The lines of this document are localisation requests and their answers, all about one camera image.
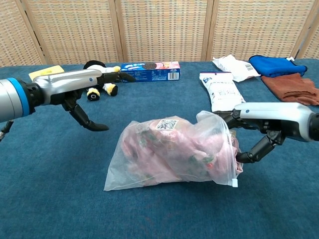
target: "blue box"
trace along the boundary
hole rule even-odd
[[[121,65],[121,71],[135,77],[136,82],[176,81],[180,79],[180,66],[177,61],[127,63]]]

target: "silver robotic arm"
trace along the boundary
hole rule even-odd
[[[265,136],[250,152],[238,153],[237,161],[254,163],[270,153],[285,138],[319,141],[319,114],[299,103],[242,103],[231,112],[215,112],[231,128],[259,130]]]
[[[9,131],[12,120],[28,116],[37,106],[62,105],[63,108],[91,131],[104,131],[109,128],[104,124],[89,120],[86,113],[77,104],[84,89],[103,86],[106,83],[129,82],[135,79],[127,73],[102,73],[99,70],[84,69],[52,75],[38,76],[32,83],[25,83],[15,78],[0,80],[0,122],[8,121],[0,133]]]

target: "blue carpet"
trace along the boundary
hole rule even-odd
[[[308,67],[304,77],[319,87],[319,60],[296,63]],[[4,67],[0,79],[29,80],[28,73],[42,68]],[[205,182],[103,191],[118,137],[132,120],[176,115],[195,123],[198,112],[210,110],[199,80],[200,71],[210,70],[216,70],[211,62],[181,62],[179,81],[121,83],[116,97],[105,93],[97,102],[83,95],[79,104],[110,127],[106,132],[82,128],[62,106],[17,119],[0,143],[0,238],[318,237],[317,142],[287,139],[259,163],[244,165],[238,188]],[[248,102],[278,101],[260,78],[236,85]],[[237,134],[244,151],[262,137]]]

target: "wicker screen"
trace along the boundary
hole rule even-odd
[[[211,59],[289,57],[315,0],[219,0]]]
[[[207,0],[119,2],[128,61],[201,60]]]
[[[305,39],[298,57],[319,59],[319,13]]]
[[[107,0],[26,0],[40,44],[53,64],[119,60]]]
[[[42,64],[43,55],[36,46],[35,36],[31,36],[33,31],[27,26],[26,16],[22,16],[21,6],[19,9],[15,0],[1,3],[0,67]]]

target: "stuffed toy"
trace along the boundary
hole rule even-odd
[[[95,69],[99,70],[102,73],[110,73],[110,72],[119,72],[121,67],[106,67],[105,64],[101,61],[88,61],[83,69]],[[118,86],[112,83],[104,84],[102,90],[106,91],[109,96],[116,96],[118,94]],[[100,99],[100,91],[97,88],[89,88],[87,92],[87,98],[90,101],[98,101]]]

